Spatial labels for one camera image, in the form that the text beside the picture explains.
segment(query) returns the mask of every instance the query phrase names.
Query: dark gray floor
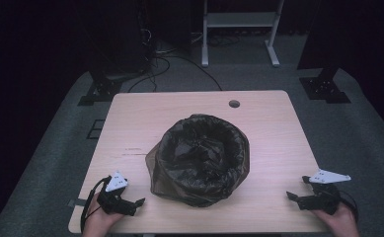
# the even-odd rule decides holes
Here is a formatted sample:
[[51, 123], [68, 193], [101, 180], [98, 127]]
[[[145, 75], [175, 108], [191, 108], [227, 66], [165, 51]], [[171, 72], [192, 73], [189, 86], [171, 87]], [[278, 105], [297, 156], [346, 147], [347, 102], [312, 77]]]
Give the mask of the dark gray floor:
[[[274, 47], [281, 63], [279, 68], [270, 65], [260, 37], [241, 38], [239, 43], [228, 47], [211, 47], [206, 71], [225, 91], [286, 91], [319, 166], [351, 175], [352, 181], [339, 184], [339, 188], [350, 193], [359, 205], [361, 235], [384, 236], [384, 121], [364, 97], [355, 79], [342, 70], [335, 81], [351, 104], [308, 100], [298, 78], [317, 76], [319, 70], [296, 70], [305, 40], [304, 36], [276, 38]], [[212, 79], [195, 65], [180, 58], [166, 59], [170, 61], [170, 69], [156, 77], [157, 92], [218, 90]], [[190, 59], [200, 63], [198, 46]], [[165, 61], [158, 60], [154, 73], [165, 66]], [[124, 83], [121, 91], [127, 92], [138, 80], [140, 78]], [[85, 73], [62, 102], [0, 215], [0, 236], [73, 236], [67, 228], [72, 214], [68, 203], [78, 197], [97, 144], [97, 140], [86, 139], [86, 136], [95, 119], [106, 118], [111, 104], [77, 106], [91, 83], [90, 75]], [[145, 80], [131, 92], [152, 92], [153, 89], [153, 83]], [[283, 233], [283, 236], [330, 235]]]

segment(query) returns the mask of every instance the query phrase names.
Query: white metal stand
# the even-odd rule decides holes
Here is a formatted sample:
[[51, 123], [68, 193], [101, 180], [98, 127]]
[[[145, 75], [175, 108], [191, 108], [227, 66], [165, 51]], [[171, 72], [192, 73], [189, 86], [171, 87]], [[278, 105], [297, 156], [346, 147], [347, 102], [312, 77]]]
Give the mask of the white metal stand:
[[271, 27], [271, 35], [265, 41], [268, 49], [271, 64], [278, 67], [277, 56], [272, 44], [277, 32], [278, 23], [280, 21], [281, 10], [284, 0], [279, 0], [277, 10], [275, 12], [264, 13], [207, 13], [207, 0], [204, 0], [203, 12], [203, 44], [201, 47], [201, 65], [207, 67], [209, 65], [208, 49], [207, 49], [207, 29], [208, 28], [233, 28], [233, 27]]

